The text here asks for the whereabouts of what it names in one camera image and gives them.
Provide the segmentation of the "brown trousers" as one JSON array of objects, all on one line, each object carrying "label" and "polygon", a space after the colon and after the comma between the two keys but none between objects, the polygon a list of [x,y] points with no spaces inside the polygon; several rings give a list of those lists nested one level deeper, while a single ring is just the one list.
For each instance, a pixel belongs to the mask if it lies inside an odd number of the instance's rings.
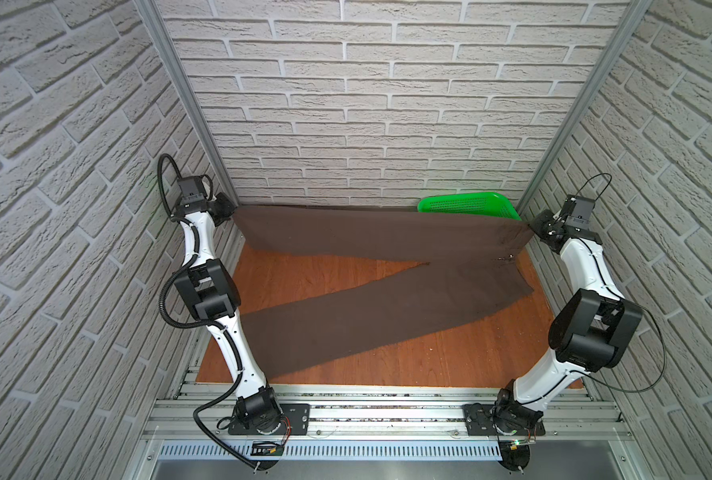
[{"label": "brown trousers", "polygon": [[533,235],[520,220],[281,206],[244,206],[234,220],[258,250],[411,263],[379,281],[243,315],[270,378],[465,325],[531,291],[516,266]]}]

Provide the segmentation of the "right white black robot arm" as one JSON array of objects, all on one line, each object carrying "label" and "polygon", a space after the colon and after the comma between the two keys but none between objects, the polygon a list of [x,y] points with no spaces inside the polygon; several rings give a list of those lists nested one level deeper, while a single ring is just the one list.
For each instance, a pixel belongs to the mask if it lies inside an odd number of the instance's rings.
[{"label": "right white black robot arm", "polygon": [[620,362],[642,320],[643,308],[623,297],[600,237],[590,230],[594,206],[590,198],[569,195],[559,212],[545,210],[530,222],[562,260],[574,293],[550,326],[546,353],[498,393],[491,417],[500,434],[535,434],[559,393]]}]

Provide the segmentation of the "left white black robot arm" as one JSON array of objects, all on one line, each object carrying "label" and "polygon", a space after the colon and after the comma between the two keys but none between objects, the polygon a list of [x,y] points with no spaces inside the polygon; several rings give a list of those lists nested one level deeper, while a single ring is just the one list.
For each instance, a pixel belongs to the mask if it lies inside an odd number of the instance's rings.
[{"label": "left white black robot arm", "polygon": [[238,288],[215,253],[216,227],[230,218],[235,206],[226,195],[213,194],[205,185],[208,180],[207,176],[177,180],[181,194],[170,219],[183,229],[184,262],[163,287],[160,313],[176,328],[207,328],[223,354],[236,404],[217,428],[280,435],[288,421],[244,335]]}]

